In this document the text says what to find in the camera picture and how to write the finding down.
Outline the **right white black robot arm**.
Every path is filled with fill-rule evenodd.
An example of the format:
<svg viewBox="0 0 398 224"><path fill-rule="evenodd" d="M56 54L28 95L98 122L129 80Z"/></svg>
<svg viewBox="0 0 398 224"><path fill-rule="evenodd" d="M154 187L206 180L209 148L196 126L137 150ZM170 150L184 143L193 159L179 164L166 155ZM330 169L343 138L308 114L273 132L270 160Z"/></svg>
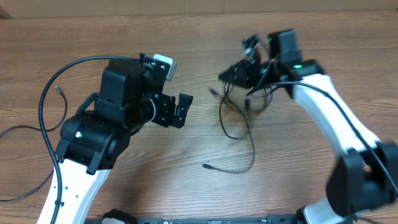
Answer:
<svg viewBox="0 0 398 224"><path fill-rule="evenodd" d="M367 129L314 59L304 60L295 31L253 35L242 42L245 58L219 74L249 93L283 88L318 125L336 159L326 195L304 206L286 223L353 223L363 212L397 201L397 144Z"/></svg>

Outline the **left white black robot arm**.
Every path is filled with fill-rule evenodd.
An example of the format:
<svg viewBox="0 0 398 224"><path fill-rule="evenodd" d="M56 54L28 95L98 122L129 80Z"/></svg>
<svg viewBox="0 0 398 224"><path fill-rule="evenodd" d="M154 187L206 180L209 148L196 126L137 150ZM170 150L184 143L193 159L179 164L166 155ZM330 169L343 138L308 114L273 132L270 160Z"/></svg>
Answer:
<svg viewBox="0 0 398 224"><path fill-rule="evenodd" d="M92 93L50 147L53 179L39 223L83 223L96 194L130 139L148 122L182 128L190 95L163 94L176 63L163 55L109 56L99 92Z"/></svg>

